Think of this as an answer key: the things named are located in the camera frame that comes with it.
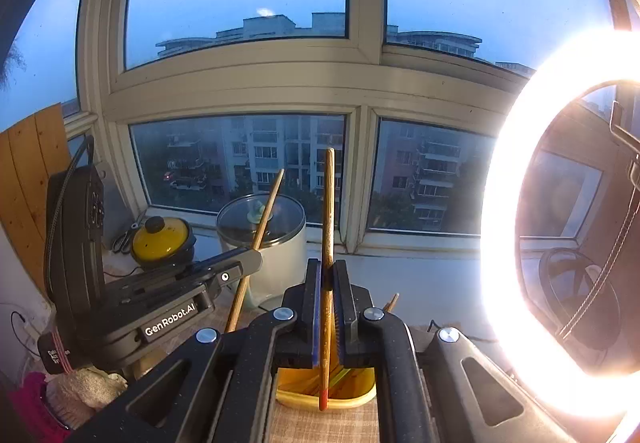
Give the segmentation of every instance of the metal screw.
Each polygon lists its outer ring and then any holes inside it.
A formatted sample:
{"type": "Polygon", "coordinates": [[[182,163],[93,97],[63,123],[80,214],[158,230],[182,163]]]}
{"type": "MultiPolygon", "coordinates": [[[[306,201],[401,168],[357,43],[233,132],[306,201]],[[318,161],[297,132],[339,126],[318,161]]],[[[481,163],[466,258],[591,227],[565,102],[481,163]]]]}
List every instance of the metal screw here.
{"type": "Polygon", "coordinates": [[[203,328],[196,333],[196,340],[201,344],[210,344],[216,341],[218,333],[212,328],[203,328]]]}
{"type": "Polygon", "coordinates": [[[289,308],[274,309],[273,317],[276,320],[291,320],[293,318],[293,311],[289,308]]]}
{"type": "Polygon", "coordinates": [[[385,312],[380,308],[367,308],[362,313],[367,320],[380,320],[383,316],[385,316],[385,312]]]}
{"type": "Polygon", "coordinates": [[[453,342],[457,342],[460,338],[460,331],[458,331],[456,328],[442,328],[440,331],[438,331],[438,337],[443,342],[452,344],[453,342]]]}

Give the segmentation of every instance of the glowing ring light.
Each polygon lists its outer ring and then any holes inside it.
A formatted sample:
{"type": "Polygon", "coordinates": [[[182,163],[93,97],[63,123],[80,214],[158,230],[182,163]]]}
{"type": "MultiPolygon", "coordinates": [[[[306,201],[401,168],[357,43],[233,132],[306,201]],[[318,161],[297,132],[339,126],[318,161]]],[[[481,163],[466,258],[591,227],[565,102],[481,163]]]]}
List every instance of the glowing ring light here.
{"type": "Polygon", "coordinates": [[[640,84],[638,33],[591,30],[545,61],[498,136],[481,223],[482,300],[506,356],[540,400],[558,409],[590,417],[626,411],[615,441],[624,441],[640,421],[640,371],[594,377],[574,362],[527,308],[516,274],[514,236],[522,181],[546,128],[573,99],[620,80],[640,84]]]}

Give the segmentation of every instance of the red-tipped chopstick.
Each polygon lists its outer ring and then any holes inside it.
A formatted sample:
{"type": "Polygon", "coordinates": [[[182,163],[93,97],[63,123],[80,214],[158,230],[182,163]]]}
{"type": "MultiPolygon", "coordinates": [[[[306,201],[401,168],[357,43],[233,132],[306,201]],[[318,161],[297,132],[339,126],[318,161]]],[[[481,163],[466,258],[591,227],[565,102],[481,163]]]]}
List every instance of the red-tipped chopstick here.
{"type": "Polygon", "coordinates": [[[334,198],[335,152],[326,150],[324,163],[324,217],[322,218],[322,293],[320,299],[320,410],[325,410],[329,400],[329,372],[331,355],[331,323],[333,322],[334,265],[334,198]]]}

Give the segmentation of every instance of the black mount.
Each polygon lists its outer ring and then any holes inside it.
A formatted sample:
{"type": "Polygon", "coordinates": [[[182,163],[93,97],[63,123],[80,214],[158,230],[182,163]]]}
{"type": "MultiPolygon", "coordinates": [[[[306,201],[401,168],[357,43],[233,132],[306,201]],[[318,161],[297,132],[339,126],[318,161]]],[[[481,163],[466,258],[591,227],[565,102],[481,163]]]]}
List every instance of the black mount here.
{"type": "MultiPolygon", "coordinates": [[[[285,293],[290,315],[274,310],[225,335],[200,330],[68,441],[268,442],[278,368],[317,363],[319,275],[310,259],[305,283],[285,293]]],[[[369,292],[350,284],[345,261],[333,275],[340,363],[375,368],[382,443],[574,441],[459,331],[410,332],[391,313],[367,319],[369,292]]]]}

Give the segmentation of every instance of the tag label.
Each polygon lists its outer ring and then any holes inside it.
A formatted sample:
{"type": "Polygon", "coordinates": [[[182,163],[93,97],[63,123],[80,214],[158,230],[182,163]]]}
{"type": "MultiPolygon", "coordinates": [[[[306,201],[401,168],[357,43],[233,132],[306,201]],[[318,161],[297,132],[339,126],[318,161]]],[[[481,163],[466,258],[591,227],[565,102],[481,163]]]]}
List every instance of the tag label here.
{"type": "Polygon", "coordinates": [[[147,342],[151,342],[183,322],[186,322],[189,317],[197,312],[198,310],[193,300],[184,302],[143,326],[143,336],[147,342]]]}

